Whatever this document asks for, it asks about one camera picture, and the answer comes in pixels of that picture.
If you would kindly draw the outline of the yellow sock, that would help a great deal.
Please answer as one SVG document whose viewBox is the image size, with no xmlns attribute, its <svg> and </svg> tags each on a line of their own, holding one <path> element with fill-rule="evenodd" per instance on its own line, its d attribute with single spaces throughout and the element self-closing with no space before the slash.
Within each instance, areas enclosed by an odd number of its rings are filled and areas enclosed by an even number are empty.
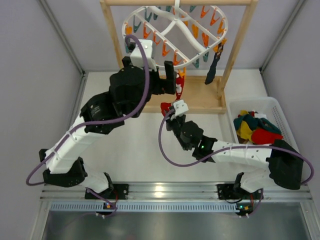
<svg viewBox="0 0 320 240">
<path fill-rule="evenodd" d="M 250 129 L 247 122 L 242 121 L 236 133 L 241 139 L 251 141 L 254 131 Z"/>
</svg>

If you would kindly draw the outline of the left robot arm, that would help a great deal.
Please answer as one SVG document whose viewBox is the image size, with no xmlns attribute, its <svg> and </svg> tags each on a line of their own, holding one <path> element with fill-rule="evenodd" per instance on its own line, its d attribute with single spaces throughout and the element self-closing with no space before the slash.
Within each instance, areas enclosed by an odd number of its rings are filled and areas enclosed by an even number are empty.
<svg viewBox="0 0 320 240">
<path fill-rule="evenodd" d="M 121 127 L 124 121 L 115 119 L 130 114 L 135 108 L 139 117 L 152 95 L 176 93 L 176 77 L 172 61 L 164 62 L 165 78 L 159 70 L 148 71 L 149 85 L 146 99 L 142 101 L 145 89 L 145 70 L 135 66 L 128 56 L 122 59 L 124 67 L 110 76 L 108 91 L 94 95 L 81 108 L 74 125 L 56 146 L 39 151 L 40 161 L 45 162 L 43 181 L 47 185 L 63 188 L 83 186 L 90 191 L 86 199 L 108 198 L 114 194 L 114 185 L 106 172 L 96 172 L 86 166 L 81 154 L 94 142 L 108 135 L 113 129 Z"/>
</svg>

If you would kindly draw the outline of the teal sock in basket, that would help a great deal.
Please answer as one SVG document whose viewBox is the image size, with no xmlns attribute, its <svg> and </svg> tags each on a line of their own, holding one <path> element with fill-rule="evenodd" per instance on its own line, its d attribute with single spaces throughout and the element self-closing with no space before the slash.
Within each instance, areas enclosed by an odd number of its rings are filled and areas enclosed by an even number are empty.
<svg viewBox="0 0 320 240">
<path fill-rule="evenodd" d="M 255 131 L 257 128 L 260 128 L 270 133 L 282 134 L 281 130 L 268 119 L 264 117 L 255 117 L 255 112 L 252 111 L 248 113 L 241 113 L 233 120 L 235 130 L 239 130 L 242 123 L 246 123 L 251 131 Z"/>
</svg>

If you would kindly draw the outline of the white plastic basket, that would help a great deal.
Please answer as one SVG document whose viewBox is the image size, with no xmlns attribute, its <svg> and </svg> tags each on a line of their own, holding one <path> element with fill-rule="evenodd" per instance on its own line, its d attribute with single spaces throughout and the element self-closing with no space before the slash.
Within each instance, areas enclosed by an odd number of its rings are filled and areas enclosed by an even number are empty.
<svg viewBox="0 0 320 240">
<path fill-rule="evenodd" d="M 233 121 L 241 113 L 241 110 L 262 114 L 281 131 L 283 140 L 299 152 L 299 148 L 279 102 L 269 96 L 238 98 L 232 99 L 227 103 L 227 113 L 231 123 L 230 129 L 237 144 L 239 141 Z"/>
</svg>

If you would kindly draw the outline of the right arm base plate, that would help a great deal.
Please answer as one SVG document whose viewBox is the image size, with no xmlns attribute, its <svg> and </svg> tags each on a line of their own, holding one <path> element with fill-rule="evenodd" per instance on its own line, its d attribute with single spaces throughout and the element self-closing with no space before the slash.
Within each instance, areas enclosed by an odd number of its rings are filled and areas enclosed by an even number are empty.
<svg viewBox="0 0 320 240">
<path fill-rule="evenodd" d="M 234 184 L 221 183 L 217 185 L 217 193 L 220 200 L 259 200 L 262 190 L 250 193 L 240 187 L 235 187 Z"/>
</svg>

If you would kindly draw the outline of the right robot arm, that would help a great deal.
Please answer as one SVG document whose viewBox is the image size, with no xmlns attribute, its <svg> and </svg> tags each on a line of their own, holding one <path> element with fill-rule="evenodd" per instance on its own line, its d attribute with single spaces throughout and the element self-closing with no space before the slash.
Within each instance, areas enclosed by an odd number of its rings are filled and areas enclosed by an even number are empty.
<svg viewBox="0 0 320 240">
<path fill-rule="evenodd" d="M 279 186 L 299 190 L 302 185 L 304 161 L 298 152 L 282 139 L 263 145 L 234 144 L 204 135 L 204 131 L 185 115 L 171 115 L 165 120 L 166 130 L 172 131 L 185 151 L 202 163 L 233 163 L 252 167 L 239 172 L 233 188 L 237 192 L 254 193 L 260 189 Z"/>
</svg>

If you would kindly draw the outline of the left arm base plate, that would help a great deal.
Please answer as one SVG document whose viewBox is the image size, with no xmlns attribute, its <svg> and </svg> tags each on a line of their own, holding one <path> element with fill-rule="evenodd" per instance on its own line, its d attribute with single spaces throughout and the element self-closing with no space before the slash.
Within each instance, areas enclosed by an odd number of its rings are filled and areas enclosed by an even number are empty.
<svg viewBox="0 0 320 240">
<path fill-rule="evenodd" d="M 129 185 L 116 183 L 100 193 L 95 192 L 95 194 L 107 200 L 126 200 L 129 194 Z"/>
</svg>

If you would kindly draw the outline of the red sock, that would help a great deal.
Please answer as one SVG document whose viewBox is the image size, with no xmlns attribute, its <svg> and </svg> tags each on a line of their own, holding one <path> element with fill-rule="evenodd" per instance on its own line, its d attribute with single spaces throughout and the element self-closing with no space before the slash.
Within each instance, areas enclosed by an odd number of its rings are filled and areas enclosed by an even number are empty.
<svg viewBox="0 0 320 240">
<path fill-rule="evenodd" d="M 180 100 L 183 94 L 184 85 L 185 85 L 185 79 L 186 79 L 186 72 L 178 70 L 176 75 L 176 90 L 175 90 L 175 102 Z M 163 116 L 166 115 L 166 113 L 170 110 L 170 107 L 172 106 L 173 102 L 162 102 L 160 104 L 161 114 Z"/>
<path fill-rule="evenodd" d="M 251 142 L 256 145 L 274 144 L 276 140 L 282 140 L 283 136 L 264 129 L 256 129 L 251 135 Z"/>
</svg>

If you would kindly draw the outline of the white oval clip hanger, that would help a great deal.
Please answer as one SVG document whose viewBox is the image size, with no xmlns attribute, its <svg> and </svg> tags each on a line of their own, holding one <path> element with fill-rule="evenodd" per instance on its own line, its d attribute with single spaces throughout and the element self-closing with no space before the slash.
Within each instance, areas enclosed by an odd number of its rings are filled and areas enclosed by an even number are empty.
<svg viewBox="0 0 320 240">
<path fill-rule="evenodd" d="M 207 62 L 210 52 L 226 43 L 228 28 L 227 16 L 216 5 L 175 4 L 139 7 L 125 18 L 121 34 L 153 41 L 157 66 L 163 69 L 164 61 L 172 61 L 179 70 Z"/>
</svg>

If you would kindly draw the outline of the aluminium rail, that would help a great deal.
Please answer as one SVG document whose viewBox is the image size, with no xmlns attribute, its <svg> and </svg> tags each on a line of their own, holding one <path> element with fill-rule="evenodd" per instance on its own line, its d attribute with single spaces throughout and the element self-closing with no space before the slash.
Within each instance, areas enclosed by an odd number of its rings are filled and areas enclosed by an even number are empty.
<svg viewBox="0 0 320 240">
<path fill-rule="evenodd" d="M 128 182 L 127 200 L 218 200 L 218 182 Z M 45 185 L 41 200 L 83 200 L 85 189 L 81 186 L 62 188 Z M 263 190 L 263 199 L 270 202 L 306 202 L 313 199 L 308 186 L 288 190 L 278 186 Z"/>
</svg>

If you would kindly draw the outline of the wooden hanger stand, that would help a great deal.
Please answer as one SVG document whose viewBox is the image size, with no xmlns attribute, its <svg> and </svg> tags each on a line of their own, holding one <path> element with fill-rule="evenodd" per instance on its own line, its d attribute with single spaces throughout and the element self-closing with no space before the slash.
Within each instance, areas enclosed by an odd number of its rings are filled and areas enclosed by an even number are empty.
<svg viewBox="0 0 320 240">
<path fill-rule="evenodd" d="M 142 101 L 147 97 L 149 87 L 149 70 L 158 69 L 160 78 L 166 78 L 165 65 L 159 68 L 155 61 L 154 42 L 137 38 L 128 34 L 122 36 L 122 25 L 125 18 L 134 10 L 142 6 L 245 6 L 244 14 L 235 37 L 232 50 L 229 54 L 223 75 L 215 74 L 213 82 L 205 85 L 205 80 L 213 62 L 215 52 L 209 53 L 207 62 L 200 61 L 199 67 L 188 65 L 178 69 L 185 71 L 185 83 L 181 100 L 184 100 L 192 114 L 223 114 L 226 112 L 224 89 L 231 74 L 233 65 L 244 40 L 246 31 L 251 22 L 257 2 L 255 0 L 102 0 L 100 6 L 107 23 L 113 42 L 116 60 L 120 70 L 124 67 L 122 59 L 129 57 L 131 62 L 145 71 L 145 87 Z M 175 102 L 176 94 L 152 95 L 144 106 L 143 113 L 161 113 L 161 103 Z"/>
</svg>

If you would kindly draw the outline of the black sock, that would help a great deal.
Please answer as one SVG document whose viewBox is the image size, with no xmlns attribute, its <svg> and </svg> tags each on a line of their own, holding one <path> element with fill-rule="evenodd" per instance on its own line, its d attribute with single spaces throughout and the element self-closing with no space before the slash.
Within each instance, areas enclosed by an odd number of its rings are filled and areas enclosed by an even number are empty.
<svg viewBox="0 0 320 240">
<path fill-rule="evenodd" d="M 209 85 L 214 81 L 215 76 L 216 76 L 216 71 L 217 71 L 217 65 L 218 65 L 218 62 L 221 58 L 221 54 L 222 54 L 223 50 L 224 50 L 224 44 L 221 42 L 218 44 L 217 49 L 214 51 L 215 54 L 213 57 L 213 61 L 210 65 L 209 71 L 208 71 L 206 78 L 205 78 L 205 82 L 204 82 L 205 85 Z"/>
</svg>

